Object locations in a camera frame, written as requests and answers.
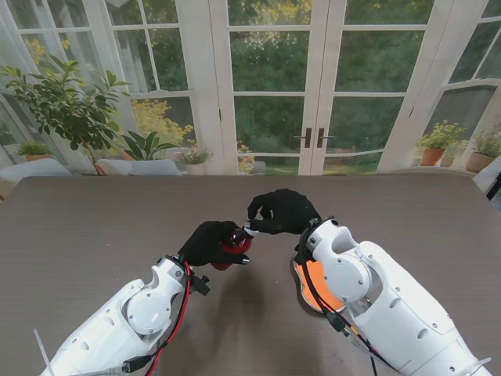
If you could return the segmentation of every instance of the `black glove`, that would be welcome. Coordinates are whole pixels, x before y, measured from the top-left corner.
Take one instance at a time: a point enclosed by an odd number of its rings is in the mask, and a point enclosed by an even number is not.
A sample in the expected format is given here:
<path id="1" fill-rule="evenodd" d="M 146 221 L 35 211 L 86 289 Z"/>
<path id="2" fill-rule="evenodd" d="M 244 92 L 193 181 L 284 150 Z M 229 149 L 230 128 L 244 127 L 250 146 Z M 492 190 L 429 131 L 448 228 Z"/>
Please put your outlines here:
<path id="1" fill-rule="evenodd" d="M 255 219 L 261 209 L 262 220 Z M 306 196 L 293 190 L 276 190 L 255 197 L 247 209 L 250 229 L 262 233 L 300 234 L 319 213 Z"/>
<path id="2" fill-rule="evenodd" d="M 179 251 L 181 261 L 192 266 L 216 264 L 247 264 L 246 255 L 233 255 L 221 249 L 221 242 L 228 240 L 238 226 L 228 222 L 204 222 L 189 237 Z"/>

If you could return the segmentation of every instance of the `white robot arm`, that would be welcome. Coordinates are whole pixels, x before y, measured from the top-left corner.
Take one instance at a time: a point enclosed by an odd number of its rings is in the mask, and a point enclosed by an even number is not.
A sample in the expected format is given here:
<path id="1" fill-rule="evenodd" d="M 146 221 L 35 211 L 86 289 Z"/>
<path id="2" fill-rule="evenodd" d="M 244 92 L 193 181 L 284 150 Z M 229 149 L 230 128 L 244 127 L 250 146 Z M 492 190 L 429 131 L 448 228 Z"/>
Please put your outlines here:
<path id="1" fill-rule="evenodd" d="M 483 366 L 490 359 L 471 353 L 440 303 L 383 248 L 356 243 L 335 220 L 318 226 L 306 247 L 352 322 L 400 374 L 490 375 Z"/>
<path id="2" fill-rule="evenodd" d="M 124 361 L 145 356 L 171 325 L 171 303 L 185 290 L 174 259 L 152 266 L 153 280 L 133 280 L 90 316 L 61 345 L 41 376 L 123 374 Z"/>

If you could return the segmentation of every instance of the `orange panel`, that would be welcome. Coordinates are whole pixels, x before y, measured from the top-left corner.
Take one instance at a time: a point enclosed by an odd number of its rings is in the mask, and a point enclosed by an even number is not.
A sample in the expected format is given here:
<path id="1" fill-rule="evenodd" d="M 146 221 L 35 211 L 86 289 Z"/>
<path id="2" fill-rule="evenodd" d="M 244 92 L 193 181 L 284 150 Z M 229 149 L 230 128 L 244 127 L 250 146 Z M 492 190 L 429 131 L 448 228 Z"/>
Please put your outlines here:
<path id="1" fill-rule="evenodd" d="M 323 279 L 322 264 L 320 262 L 308 261 L 306 263 L 306 266 L 308 267 L 310 277 L 312 278 L 313 286 L 315 286 L 315 289 L 317 290 L 319 295 L 323 300 L 327 302 L 327 304 L 329 304 L 329 306 L 340 312 L 344 308 L 344 304 L 341 300 L 330 293 L 329 288 L 327 287 L 326 282 Z M 301 281 L 303 298 L 315 311 L 321 311 L 319 305 L 313 298 L 312 292 L 308 288 L 305 274 L 303 273 L 303 267 L 294 263 L 294 268 L 296 269 L 296 273 Z"/>

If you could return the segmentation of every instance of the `wooden table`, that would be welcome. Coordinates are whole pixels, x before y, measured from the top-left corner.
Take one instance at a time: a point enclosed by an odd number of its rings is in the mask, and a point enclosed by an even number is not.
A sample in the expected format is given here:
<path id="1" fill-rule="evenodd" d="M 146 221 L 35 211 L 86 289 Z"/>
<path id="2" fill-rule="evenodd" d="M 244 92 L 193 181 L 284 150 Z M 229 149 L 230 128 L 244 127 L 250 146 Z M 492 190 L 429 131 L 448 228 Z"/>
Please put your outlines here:
<path id="1" fill-rule="evenodd" d="M 199 223 L 243 223 L 254 195 L 280 187 L 306 194 L 356 240 L 385 248 L 501 374 L 501 215 L 469 178 L 421 174 L 26 179 L 0 205 L 2 374 L 40 374 L 34 327 L 52 356 L 122 285 L 149 282 L 150 266 Z M 192 295 L 159 374 L 371 375 L 365 355 L 297 303 L 296 242 L 262 235 L 249 265 L 199 268 L 212 290 Z"/>

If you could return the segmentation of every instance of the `door handle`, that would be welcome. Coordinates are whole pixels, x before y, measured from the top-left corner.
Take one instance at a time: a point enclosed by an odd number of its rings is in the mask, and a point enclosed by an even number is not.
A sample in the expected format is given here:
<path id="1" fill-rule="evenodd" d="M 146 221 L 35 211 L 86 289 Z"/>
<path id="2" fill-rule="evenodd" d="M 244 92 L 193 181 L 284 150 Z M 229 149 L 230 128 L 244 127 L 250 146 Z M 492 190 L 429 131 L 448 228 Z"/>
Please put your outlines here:
<path id="1" fill-rule="evenodd" d="M 305 149 L 309 149 L 310 142 L 312 140 L 312 129 L 306 128 L 306 135 L 305 136 L 294 136 L 294 138 L 295 139 L 305 139 Z"/>
<path id="2" fill-rule="evenodd" d="M 325 128 L 319 129 L 319 139 L 317 139 L 317 142 L 316 142 L 317 148 L 322 147 L 324 139 L 335 139 L 336 138 L 336 136 L 324 136 L 323 133 L 325 132 L 325 130 L 326 130 Z"/>

